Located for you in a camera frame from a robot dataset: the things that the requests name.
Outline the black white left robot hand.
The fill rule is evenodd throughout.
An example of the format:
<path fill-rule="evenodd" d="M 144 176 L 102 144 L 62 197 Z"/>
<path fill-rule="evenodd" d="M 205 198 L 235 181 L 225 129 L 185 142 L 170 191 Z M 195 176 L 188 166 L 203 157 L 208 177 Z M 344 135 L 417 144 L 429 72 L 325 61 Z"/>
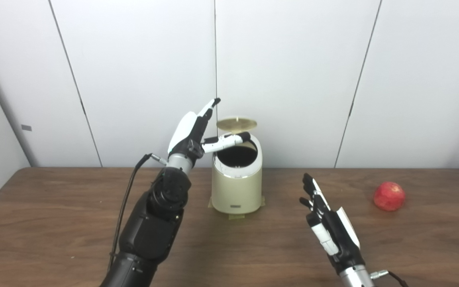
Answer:
<path fill-rule="evenodd" d="M 168 146 L 166 167 L 186 170 L 188 167 L 194 167 L 196 161 L 206 153 L 219 152 L 250 141 L 248 132 L 203 140 L 213 109 L 220 101 L 220 98 L 214 98 L 199 113 L 188 112 L 181 119 Z"/>

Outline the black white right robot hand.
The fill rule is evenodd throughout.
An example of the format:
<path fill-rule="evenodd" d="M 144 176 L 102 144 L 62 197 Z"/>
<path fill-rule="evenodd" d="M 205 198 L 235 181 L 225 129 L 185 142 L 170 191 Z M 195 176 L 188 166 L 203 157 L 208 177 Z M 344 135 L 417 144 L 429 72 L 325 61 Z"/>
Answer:
<path fill-rule="evenodd" d="M 344 209 L 332 210 L 316 180 L 308 173 L 304 174 L 302 183 L 308 198 L 301 197 L 299 202 L 310 210 L 306 221 L 335 272 L 339 275 L 346 269 L 365 266 L 359 240 Z"/>

